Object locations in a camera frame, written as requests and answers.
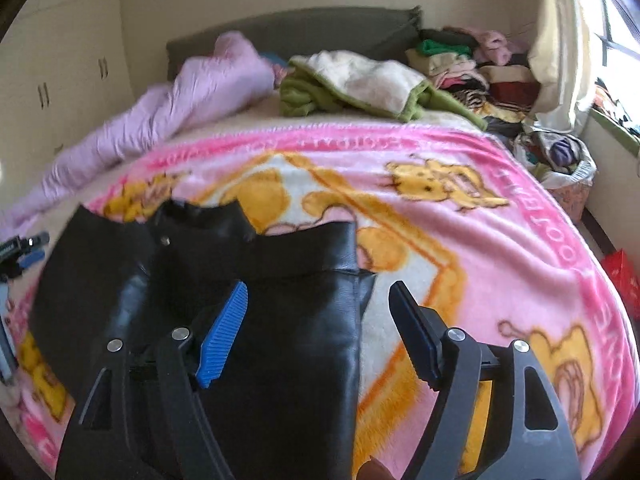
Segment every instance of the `gray headboard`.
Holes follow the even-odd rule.
[[[418,42],[421,21],[420,7],[316,7],[245,18],[167,43],[168,78],[175,78],[188,57],[211,54],[218,36],[228,30],[242,32],[258,52],[284,60],[321,50],[351,50],[372,59],[406,62],[404,51]]]

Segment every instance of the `red fabric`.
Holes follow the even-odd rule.
[[[489,94],[499,103],[518,105],[523,108],[533,106],[540,92],[540,83],[507,82],[493,83]]]
[[[625,251],[620,250],[606,256],[601,264],[618,290],[629,316],[640,319],[640,285],[634,266]]]

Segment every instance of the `bed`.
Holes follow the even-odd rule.
[[[419,9],[259,16],[171,42],[168,78],[187,58],[208,54],[224,30],[281,57],[350,49],[401,60],[420,26]],[[143,221],[170,196],[203,206],[239,200],[254,228],[271,235],[338,212],[358,225],[361,267],[379,274],[362,327],[354,475],[373,456],[400,478],[433,408],[435,394],[417,379],[388,313],[388,288],[404,280],[422,304],[478,340],[529,342],[566,410],[586,478],[638,405],[640,365],[622,302],[562,209],[499,142],[459,116],[429,111],[407,125],[355,110],[291,119],[278,105],[274,92],[181,132],[102,174],[31,232],[50,233],[50,253],[79,204]],[[11,287],[21,369],[15,384],[0,386],[0,402],[51,474],[73,400],[29,332],[41,269]],[[462,471],[478,460],[489,397],[490,387],[481,388]]]

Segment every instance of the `wardrobe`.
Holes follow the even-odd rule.
[[[0,208],[132,102],[120,0],[27,0],[0,43]]]

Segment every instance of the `lavender comforter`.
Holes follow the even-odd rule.
[[[174,83],[151,87],[127,112],[60,153],[28,195],[0,212],[0,240],[23,234],[39,214],[123,160],[267,97],[273,82],[272,66],[242,34],[223,34],[212,56],[188,59]]]

